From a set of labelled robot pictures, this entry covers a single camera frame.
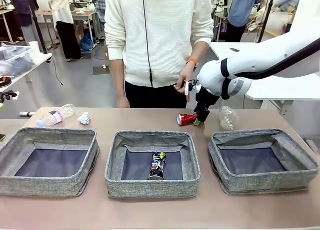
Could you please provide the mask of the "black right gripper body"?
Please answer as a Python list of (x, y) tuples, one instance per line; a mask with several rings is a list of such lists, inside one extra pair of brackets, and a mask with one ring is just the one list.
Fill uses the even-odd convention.
[(204, 108), (209, 108), (212, 105), (215, 105), (218, 101), (218, 96), (210, 93), (206, 88), (201, 87), (200, 91), (196, 93), (195, 100), (197, 103), (200, 103), (200, 110)]

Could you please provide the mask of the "person's left hand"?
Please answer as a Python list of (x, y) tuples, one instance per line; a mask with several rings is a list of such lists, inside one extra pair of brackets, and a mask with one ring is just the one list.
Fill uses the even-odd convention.
[(185, 91), (185, 82), (189, 81), (193, 77), (193, 72), (195, 69), (195, 63), (190, 61), (186, 63), (184, 68), (181, 70), (177, 83), (174, 85), (174, 88), (180, 92), (184, 93)]

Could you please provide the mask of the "person's right hand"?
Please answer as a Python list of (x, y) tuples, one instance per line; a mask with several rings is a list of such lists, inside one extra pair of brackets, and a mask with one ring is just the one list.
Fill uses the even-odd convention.
[(130, 103), (126, 96), (117, 97), (116, 103), (118, 108), (130, 108)]

